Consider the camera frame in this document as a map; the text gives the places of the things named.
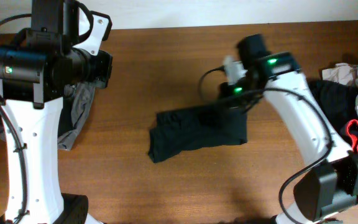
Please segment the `black Nike t-shirt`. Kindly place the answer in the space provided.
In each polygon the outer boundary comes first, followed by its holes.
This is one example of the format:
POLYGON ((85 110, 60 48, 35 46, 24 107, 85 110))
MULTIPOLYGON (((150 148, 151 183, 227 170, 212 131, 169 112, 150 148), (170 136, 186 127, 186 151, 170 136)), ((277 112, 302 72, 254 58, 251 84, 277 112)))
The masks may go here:
POLYGON ((196 106, 156 114, 148 156, 154 163, 204 147, 236 146, 247 139, 247 115, 238 109, 196 106))

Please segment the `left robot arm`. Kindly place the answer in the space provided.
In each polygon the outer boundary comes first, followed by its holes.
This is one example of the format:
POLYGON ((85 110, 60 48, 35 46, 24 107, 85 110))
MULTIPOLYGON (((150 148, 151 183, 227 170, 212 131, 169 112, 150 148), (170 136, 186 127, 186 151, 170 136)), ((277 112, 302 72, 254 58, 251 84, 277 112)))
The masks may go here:
POLYGON ((66 86, 106 88, 112 55, 101 50, 111 18, 78 1, 34 1, 30 27, 0 46, 0 116, 9 198, 0 223, 95 223, 85 195, 58 180, 58 128, 66 86))

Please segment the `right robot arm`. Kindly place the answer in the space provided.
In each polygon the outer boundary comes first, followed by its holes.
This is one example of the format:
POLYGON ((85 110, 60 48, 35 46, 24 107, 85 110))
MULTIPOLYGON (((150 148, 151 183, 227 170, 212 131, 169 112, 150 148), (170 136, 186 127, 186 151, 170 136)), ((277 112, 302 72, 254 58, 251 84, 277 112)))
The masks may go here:
POLYGON ((224 60, 228 87, 219 103, 249 110, 261 98, 280 115, 305 167, 287 179, 294 202, 283 206, 271 223, 321 223, 358 205, 358 152, 332 127, 289 52, 273 54, 260 34, 237 44, 239 60, 224 60))

